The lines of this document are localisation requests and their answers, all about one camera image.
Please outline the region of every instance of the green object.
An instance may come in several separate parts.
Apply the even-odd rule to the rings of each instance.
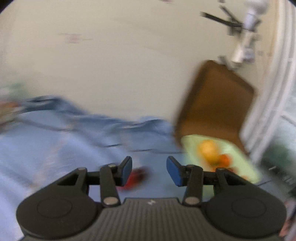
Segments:
[[[186,164],[194,164],[202,167],[204,171],[211,171],[211,167],[198,151],[198,146],[203,140],[214,140],[220,148],[220,154],[227,154],[231,157],[232,164],[230,167],[235,167],[237,169],[237,175],[248,177],[248,181],[251,183],[260,181],[259,172],[251,164],[249,158],[235,144],[218,138],[200,135],[182,137],[181,142],[187,152],[185,158]]]

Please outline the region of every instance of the blue fabric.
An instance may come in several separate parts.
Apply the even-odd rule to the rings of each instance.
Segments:
[[[184,188],[174,185],[166,171],[166,158],[183,162],[174,143],[172,126],[153,117],[139,122],[103,115],[88,115],[57,97],[43,96],[23,103],[26,112],[0,134],[0,237],[18,240],[22,233],[15,218],[18,204],[27,196],[77,167],[97,171],[101,165],[120,163],[126,156],[133,167],[146,166],[146,182],[126,197],[179,197]],[[100,200],[99,186],[90,197]]]

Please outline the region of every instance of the beige wall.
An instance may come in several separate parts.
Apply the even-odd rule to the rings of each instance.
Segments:
[[[216,0],[16,0],[0,16],[2,79],[32,96],[62,95],[93,113],[173,121],[197,67],[237,39],[200,17]],[[243,0],[226,0],[238,18]],[[257,66],[242,71],[259,85]]]

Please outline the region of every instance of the green tray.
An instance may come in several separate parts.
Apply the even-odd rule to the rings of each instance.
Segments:
[[[182,137],[182,144],[187,152],[185,158],[186,164],[194,164],[202,167],[205,171],[211,171],[211,167],[206,163],[204,158],[198,151],[197,146],[203,140],[214,140],[221,150],[221,154],[228,154],[232,158],[232,165],[230,167],[236,167],[237,173],[239,176],[246,176],[251,183],[257,183],[260,181],[259,172],[251,164],[249,158],[233,143],[200,135],[189,135]]]

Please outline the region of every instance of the brown chair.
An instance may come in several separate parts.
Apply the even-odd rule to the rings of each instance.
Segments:
[[[226,66],[205,62],[177,119],[177,141],[199,134],[228,140],[244,153],[239,132],[254,96],[254,89]]]

